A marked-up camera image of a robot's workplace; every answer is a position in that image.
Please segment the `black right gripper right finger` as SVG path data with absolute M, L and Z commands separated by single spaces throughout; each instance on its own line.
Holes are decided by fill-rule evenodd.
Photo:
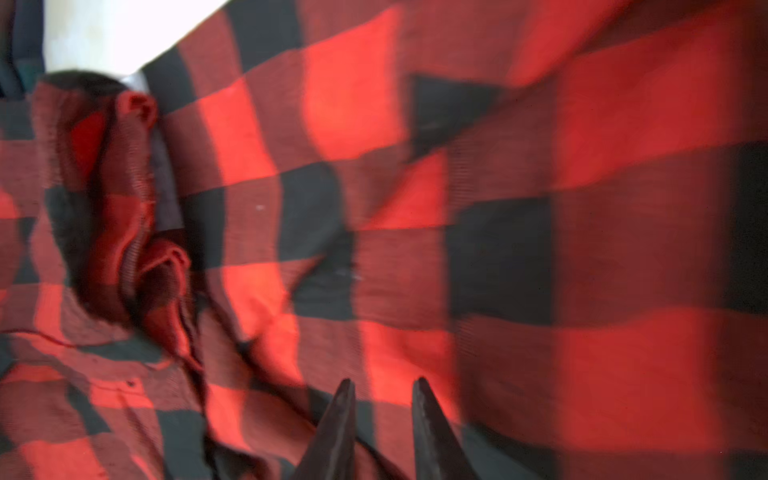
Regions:
M 478 480 L 429 382 L 412 386 L 415 473 L 418 480 Z

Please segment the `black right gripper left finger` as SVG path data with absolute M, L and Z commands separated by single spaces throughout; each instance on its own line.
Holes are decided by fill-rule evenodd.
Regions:
M 355 385 L 350 379 L 344 379 L 325 410 L 316 434 L 296 466 L 292 479 L 353 479 L 355 442 Z

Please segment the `red black plaid shirt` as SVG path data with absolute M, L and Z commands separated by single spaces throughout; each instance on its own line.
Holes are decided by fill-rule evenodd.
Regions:
M 767 475 L 763 1 L 230 1 L 1 97 L 1 475 Z

